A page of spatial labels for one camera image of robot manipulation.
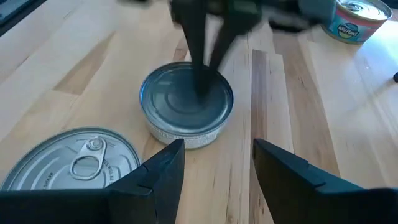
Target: colorful can label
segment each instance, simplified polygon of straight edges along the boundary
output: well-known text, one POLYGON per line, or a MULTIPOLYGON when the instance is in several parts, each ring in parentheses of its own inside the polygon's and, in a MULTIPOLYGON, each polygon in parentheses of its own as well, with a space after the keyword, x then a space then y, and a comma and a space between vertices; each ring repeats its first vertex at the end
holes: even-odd
POLYGON ((347 42, 364 42, 375 33, 383 22, 371 22, 354 16, 350 17, 337 9, 333 22, 327 28, 329 32, 347 42))

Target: robotic arm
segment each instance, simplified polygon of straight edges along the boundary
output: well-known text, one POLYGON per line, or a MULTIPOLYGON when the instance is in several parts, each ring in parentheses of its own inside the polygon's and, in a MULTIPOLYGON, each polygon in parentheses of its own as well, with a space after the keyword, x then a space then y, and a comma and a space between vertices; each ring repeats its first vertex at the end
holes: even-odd
POLYGON ((180 24, 187 39, 195 73, 195 88, 199 95, 208 92, 215 71, 238 35, 248 33, 268 18, 273 29, 300 32, 333 19, 334 0, 172 0, 171 15, 180 24), (223 18, 209 70, 203 69, 206 15, 223 18))

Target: can rim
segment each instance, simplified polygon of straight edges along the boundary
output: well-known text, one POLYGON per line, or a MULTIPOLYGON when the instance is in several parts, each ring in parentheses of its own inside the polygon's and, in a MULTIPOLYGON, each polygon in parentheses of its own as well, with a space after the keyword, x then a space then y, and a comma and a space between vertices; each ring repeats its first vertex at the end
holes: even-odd
POLYGON ((8 172, 7 176, 4 178, 2 184, 0 185, 0 190, 9 190, 9 187, 7 189, 5 189, 5 186, 10 186, 12 183, 14 183, 16 177, 19 175, 19 172, 22 170, 23 167, 26 166, 26 163, 20 168, 17 169, 17 167, 19 166, 19 164, 21 162, 24 161, 29 161, 31 160, 33 157, 35 157, 38 153, 40 153, 43 149, 45 149, 46 147, 48 147, 49 145, 51 145, 55 140, 60 140, 60 139, 64 139, 67 137, 70 137, 73 134, 76 134, 74 132, 76 131, 82 131, 82 132, 90 132, 90 131, 103 131, 104 133, 110 133, 113 135, 113 137, 116 137, 118 140, 120 140, 123 144, 125 144, 131 151, 133 158, 137 164, 137 167, 139 167, 141 165, 141 160, 137 155, 137 152, 135 150, 135 147, 125 138, 123 137, 121 134, 112 131, 110 129, 106 129, 106 128, 101 128, 101 127, 97 127, 97 126, 85 126, 85 127, 80 127, 80 128, 73 128, 73 129, 69 129, 68 131, 64 131, 58 134, 54 134, 53 136, 47 138, 46 140, 38 143, 36 146, 34 146, 31 150, 29 150, 29 152, 25 153, 16 163, 15 165, 12 167, 12 169, 8 172), (60 134, 64 134, 64 136, 62 136, 62 138, 59 138, 58 135, 60 134), (34 152, 35 149, 37 148, 42 148, 41 150, 39 150, 38 152, 34 152))
POLYGON ((345 13, 360 18, 360 19, 364 19, 366 21, 371 21, 371 22, 384 22, 389 20, 392 17, 392 10, 391 8, 384 2, 380 1, 380 0, 366 0, 366 2, 368 3, 374 3, 374 7, 376 7, 377 9, 383 11, 384 13, 386 13, 387 18, 385 19, 371 19, 368 17, 364 17, 364 16, 360 16, 356 13, 351 12, 350 10, 348 10, 347 8, 343 7, 340 3, 339 0, 336 0, 337 2, 337 6, 339 7, 339 9, 341 9, 342 11, 344 11, 345 13))
POLYGON ((212 132, 212 131, 214 131, 214 130, 219 129, 220 127, 222 127, 222 126, 227 122, 227 120, 228 120, 228 118, 229 118, 229 116, 230 116, 230 114, 231 114, 231 112, 232 112, 233 104, 234 104, 234 95, 233 95, 233 92, 232 92, 231 85, 228 83, 227 79, 225 79, 225 77, 222 76, 222 74, 221 74, 219 71, 216 71, 216 75, 220 77, 222 83, 224 84, 224 86, 226 87, 226 89, 227 89, 227 91, 228 91, 228 93, 229 93, 228 95, 229 95, 230 98, 231 98, 231 106, 230 106, 230 109, 228 110, 226 116, 223 118, 223 121, 220 122, 218 125, 216 125, 216 126, 214 126, 214 127, 211 127, 209 130, 206 130, 206 131, 204 131, 204 132, 191 133, 191 134, 184 134, 184 133, 179 133, 179 132, 177 132, 177 131, 165 130, 165 129, 163 129, 163 128, 160 128, 158 125, 156 125, 156 124, 154 124, 154 122, 152 122, 152 120, 150 119, 150 117, 149 117, 148 114, 146 113, 146 111, 145 111, 145 109, 144 109, 144 104, 143 104, 143 102, 142 102, 142 96, 143 96, 143 92, 144 92, 145 86, 146 86, 147 82, 149 81, 149 79, 151 78, 151 76, 153 76, 154 74, 158 73, 159 71, 168 70, 168 69, 169 69, 168 67, 171 67, 171 66, 181 66, 181 65, 183 65, 183 66, 186 66, 186 65, 191 66, 192 63, 191 63, 191 62, 172 62, 172 63, 165 64, 165 65, 163 65, 163 66, 161 66, 161 67, 159 67, 159 68, 156 68, 156 69, 155 69, 153 72, 151 72, 151 73, 145 78, 145 80, 142 82, 141 87, 140 87, 140 90, 139 90, 139 102, 140 102, 141 110, 142 110, 142 112, 144 113, 144 115, 145 115, 145 117, 146 117, 146 121, 147 121, 147 122, 150 122, 151 125, 155 126, 156 128, 159 128, 159 129, 162 130, 162 131, 165 131, 166 133, 173 134, 173 135, 176 135, 176 136, 181 136, 181 137, 203 136, 203 135, 206 135, 206 134, 208 134, 208 133, 210 133, 210 132, 212 132))

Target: can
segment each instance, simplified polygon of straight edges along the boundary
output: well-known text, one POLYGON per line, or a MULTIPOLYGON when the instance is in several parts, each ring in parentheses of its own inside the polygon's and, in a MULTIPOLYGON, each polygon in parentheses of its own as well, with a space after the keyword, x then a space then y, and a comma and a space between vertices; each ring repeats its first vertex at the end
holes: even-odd
POLYGON ((193 85, 191 62, 164 65, 142 83, 141 109, 149 131, 160 142, 184 139, 186 149, 203 147, 213 142, 226 124, 234 100, 227 80, 217 72, 208 96, 201 100, 193 85))
POLYGON ((380 0, 337 0, 331 24, 322 26, 333 38, 348 44, 362 44, 392 16, 380 0))
POLYGON ((1 190, 100 189, 140 166, 133 146, 103 128, 55 135, 12 168, 1 190))

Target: silver can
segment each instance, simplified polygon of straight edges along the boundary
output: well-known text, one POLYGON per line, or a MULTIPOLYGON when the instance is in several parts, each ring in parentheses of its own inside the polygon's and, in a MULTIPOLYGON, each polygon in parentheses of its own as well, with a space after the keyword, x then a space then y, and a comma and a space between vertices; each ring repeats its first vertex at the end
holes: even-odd
POLYGON ((28 152, 1 190, 99 189, 139 167, 135 149, 103 128, 78 128, 53 136, 28 152))
POLYGON ((184 139, 186 149, 206 146, 223 129, 233 107, 233 92, 217 72, 205 99, 193 88, 190 62, 175 62, 153 71, 140 89, 141 108, 152 135, 170 144, 184 139))

